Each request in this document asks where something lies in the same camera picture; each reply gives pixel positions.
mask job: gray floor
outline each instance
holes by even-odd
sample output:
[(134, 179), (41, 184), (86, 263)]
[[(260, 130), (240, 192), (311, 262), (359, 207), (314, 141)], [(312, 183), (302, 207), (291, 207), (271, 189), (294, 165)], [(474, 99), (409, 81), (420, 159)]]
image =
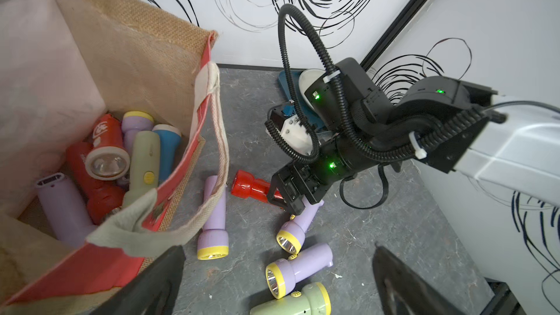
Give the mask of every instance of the gray floor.
[[(221, 70), (223, 118), (230, 146), (229, 182), (244, 169), (266, 180), (289, 162), (266, 134), (267, 110), (283, 100), (277, 72)], [(202, 201), (206, 177), (216, 173), (218, 158), (211, 121), (203, 132), (206, 146), (192, 174), (171, 228), (184, 224)], [(479, 314), (491, 291), (465, 248), (424, 188), (418, 172), (406, 162), (401, 173), (387, 169), (388, 203), (370, 211), (345, 206), (338, 185), (324, 198), (305, 247), (329, 243), (334, 266), (296, 286), (320, 281), (329, 292), (333, 314), (382, 314), (374, 284), (375, 244), (386, 246), (444, 297), (467, 314)], [(372, 204), (381, 189), (375, 170), (348, 182), (345, 193), (357, 205)], [(214, 261), (196, 258), (196, 239), (185, 246), (183, 282), (175, 314), (247, 314), (255, 305), (273, 299), (264, 268), (287, 254), (275, 241), (288, 213), (254, 199), (227, 195), (230, 254)]]

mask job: cable tie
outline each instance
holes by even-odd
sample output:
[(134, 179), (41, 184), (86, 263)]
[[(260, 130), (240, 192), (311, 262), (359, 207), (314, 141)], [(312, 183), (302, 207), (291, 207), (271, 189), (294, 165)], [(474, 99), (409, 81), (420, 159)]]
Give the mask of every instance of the cable tie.
[(414, 131), (408, 133), (408, 138), (410, 139), (410, 143), (414, 148), (414, 155), (416, 156), (416, 158), (418, 159), (426, 158), (428, 156), (428, 152), (426, 152), (426, 150), (420, 147), (420, 145), (416, 141), (416, 136), (414, 135)]
[(328, 76), (323, 77), (323, 81), (325, 83), (330, 82), (334, 77), (336, 77), (337, 75), (340, 74), (340, 70), (336, 70), (335, 72), (333, 72), (332, 74), (329, 74)]

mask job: flashlight switch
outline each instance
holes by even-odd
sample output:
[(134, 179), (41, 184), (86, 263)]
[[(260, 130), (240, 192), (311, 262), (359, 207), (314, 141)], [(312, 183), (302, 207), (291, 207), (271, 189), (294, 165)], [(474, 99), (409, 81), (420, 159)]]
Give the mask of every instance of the flashlight switch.
[(153, 184), (153, 181), (154, 181), (155, 179), (156, 179), (156, 176), (154, 175), (153, 172), (147, 171), (147, 172), (144, 173), (144, 183), (145, 183), (146, 185), (151, 185), (151, 184)]

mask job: flashlight lens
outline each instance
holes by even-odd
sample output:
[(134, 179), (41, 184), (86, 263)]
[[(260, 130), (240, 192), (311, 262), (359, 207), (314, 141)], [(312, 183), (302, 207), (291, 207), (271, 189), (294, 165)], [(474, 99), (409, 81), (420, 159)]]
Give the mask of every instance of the flashlight lens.
[(91, 171), (100, 177), (110, 178), (121, 174), (126, 167), (127, 161), (121, 156), (107, 153), (94, 160)]
[(267, 269), (267, 282), (270, 291), (274, 295), (278, 295), (278, 284), (276, 283), (276, 276), (272, 273), (272, 270)]
[(284, 237), (278, 237), (278, 243), (280, 244), (280, 247), (282, 247), (285, 251), (287, 251), (288, 253), (296, 253), (296, 247), (293, 246), (293, 244), (286, 240)]

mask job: jute bag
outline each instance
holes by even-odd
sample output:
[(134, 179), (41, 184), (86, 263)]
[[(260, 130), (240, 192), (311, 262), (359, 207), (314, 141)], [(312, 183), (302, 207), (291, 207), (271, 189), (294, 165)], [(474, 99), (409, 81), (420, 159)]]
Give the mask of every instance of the jute bag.
[[(40, 130), (40, 125), (58, 119), (60, 114), (73, 122), (58, 121), (54, 125), (57, 131), (41, 131), (41, 141), (36, 143), (28, 141), (33, 137), (26, 136), (25, 141), (20, 141), (26, 145), (13, 147), (20, 157), (39, 144), (50, 153), (64, 151), (65, 146), (84, 138), (106, 109), (116, 116), (129, 110), (144, 111), (157, 122), (169, 123), (188, 134), (182, 159), (164, 183), (110, 217), (88, 236), (82, 248), (71, 252), (0, 308), (3, 314), (79, 313), (107, 300), (169, 247), (189, 241), (206, 222), (225, 189), (228, 146), (220, 108), (219, 70), (210, 61), (217, 35), (138, 0), (0, 0), (0, 14), (0, 42), (17, 57), (2, 53), (0, 87), (18, 87), (17, 97), (22, 93), (28, 97), (25, 93), (43, 88), (41, 95), (47, 98), (50, 96), (44, 85), (48, 81), (49, 89), (56, 92), (53, 98), (64, 95), (57, 105), (69, 103), (79, 109), (50, 112), (55, 107), (50, 105), (44, 112), (25, 115), (26, 121), (38, 120), (29, 123), (37, 126), (28, 132)], [(26, 83), (26, 90), (20, 90), (22, 83)], [(41, 95), (35, 95), (34, 100), (45, 108)], [(24, 111), (33, 109), (33, 105), (26, 107)], [(16, 115), (24, 113), (19, 103), (11, 108)], [(220, 156), (216, 187), (186, 225), (166, 231), (202, 150), (204, 140), (199, 135), (208, 108)], [(22, 124), (16, 125), (14, 129), (25, 129)], [(60, 158), (47, 159), (41, 170), (56, 171)], [(29, 163), (20, 160), (18, 165), (35, 173), (32, 164), (37, 160)], [(26, 193), (22, 189), (25, 185), (18, 188), (19, 202)], [(0, 225), (15, 229), (21, 224)], [(54, 246), (44, 239), (44, 235), (36, 237), (41, 244), (27, 251)]]

